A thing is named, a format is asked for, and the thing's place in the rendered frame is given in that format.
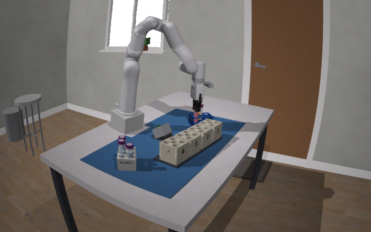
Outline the blue bench mat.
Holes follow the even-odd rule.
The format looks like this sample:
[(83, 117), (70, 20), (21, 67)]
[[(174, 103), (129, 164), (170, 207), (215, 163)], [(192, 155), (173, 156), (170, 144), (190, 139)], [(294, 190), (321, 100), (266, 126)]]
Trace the blue bench mat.
[(125, 144), (136, 147), (136, 171), (118, 170), (118, 139), (81, 158), (84, 163), (113, 177), (154, 194), (171, 199), (195, 175), (197, 175), (237, 134), (246, 122), (213, 116), (222, 122), (222, 139), (178, 168), (154, 160), (159, 155), (160, 140), (153, 139), (153, 129), (169, 123), (172, 137), (191, 127), (189, 114), (192, 111), (174, 109), (145, 124), (146, 130), (133, 137), (125, 135)]

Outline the blue tube rack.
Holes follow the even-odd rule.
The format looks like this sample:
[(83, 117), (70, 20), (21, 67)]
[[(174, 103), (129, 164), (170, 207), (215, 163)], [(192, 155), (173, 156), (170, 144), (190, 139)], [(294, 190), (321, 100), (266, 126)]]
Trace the blue tube rack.
[[(201, 116), (204, 116), (204, 117), (201, 117)], [(198, 122), (194, 122), (194, 119), (199, 119), (199, 120)], [(199, 124), (201, 121), (204, 121), (205, 119), (214, 120), (214, 117), (208, 112), (203, 112), (202, 115), (198, 115), (198, 117), (194, 117), (193, 113), (191, 113), (188, 118), (188, 123), (191, 126), (194, 126), (195, 124)]]

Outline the beige bucket adapter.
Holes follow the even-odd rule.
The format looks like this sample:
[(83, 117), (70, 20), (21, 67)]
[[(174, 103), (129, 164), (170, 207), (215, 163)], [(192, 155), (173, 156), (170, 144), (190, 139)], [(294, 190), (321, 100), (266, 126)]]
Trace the beige bucket adapter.
[(199, 122), (198, 124), (213, 128), (213, 130), (212, 130), (212, 141), (211, 141), (212, 143), (221, 137), (223, 122), (207, 118), (207, 119)]
[(159, 143), (159, 159), (178, 165), (189, 158), (189, 141), (169, 137)]
[(201, 150), (202, 134), (192, 132), (189, 130), (183, 130), (174, 135), (174, 137), (189, 142), (188, 157), (193, 156)]
[(195, 124), (189, 128), (187, 128), (188, 131), (195, 132), (198, 134), (202, 134), (201, 139), (201, 149), (204, 149), (208, 145), (212, 143), (212, 135), (213, 135), (213, 128), (204, 126), (201, 124)]

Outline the white tube rack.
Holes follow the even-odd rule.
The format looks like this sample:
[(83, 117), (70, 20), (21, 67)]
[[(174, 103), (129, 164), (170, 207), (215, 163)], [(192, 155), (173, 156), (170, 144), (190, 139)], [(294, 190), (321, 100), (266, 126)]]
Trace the white tube rack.
[[(126, 147), (125, 147), (126, 148)], [(117, 152), (117, 169), (119, 171), (136, 171), (137, 157), (136, 157), (136, 147), (133, 147), (133, 158), (127, 157), (127, 148), (124, 154), (120, 154), (119, 147)], [(124, 158), (120, 158), (124, 156)]]

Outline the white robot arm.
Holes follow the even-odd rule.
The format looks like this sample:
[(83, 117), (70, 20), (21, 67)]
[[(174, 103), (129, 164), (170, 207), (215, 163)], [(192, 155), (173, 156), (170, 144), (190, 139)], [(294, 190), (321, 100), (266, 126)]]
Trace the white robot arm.
[(177, 26), (170, 21), (147, 16), (134, 28), (130, 43), (127, 46), (128, 51), (126, 49), (125, 53), (121, 97), (120, 102), (116, 102), (116, 106), (118, 106), (117, 112), (123, 116), (133, 116), (138, 113), (136, 97), (140, 74), (139, 60), (144, 50), (147, 34), (151, 30), (164, 34), (170, 49), (181, 59), (178, 63), (178, 68), (182, 72), (192, 75), (191, 82), (204, 83), (204, 86), (214, 88), (213, 83), (205, 81), (205, 62), (195, 59), (184, 43)]

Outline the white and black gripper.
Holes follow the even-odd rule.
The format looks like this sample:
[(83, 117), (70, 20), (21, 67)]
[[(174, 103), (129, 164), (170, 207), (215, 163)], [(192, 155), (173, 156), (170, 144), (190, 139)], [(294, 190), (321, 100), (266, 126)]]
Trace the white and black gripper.
[(200, 112), (201, 103), (204, 98), (204, 83), (193, 83), (193, 82), (191, 83), (192, 84), (191, 84), (190, 97), (193, 99), (192, 109), (194, 110), (194, 106), (195, 106), (195, 112)]

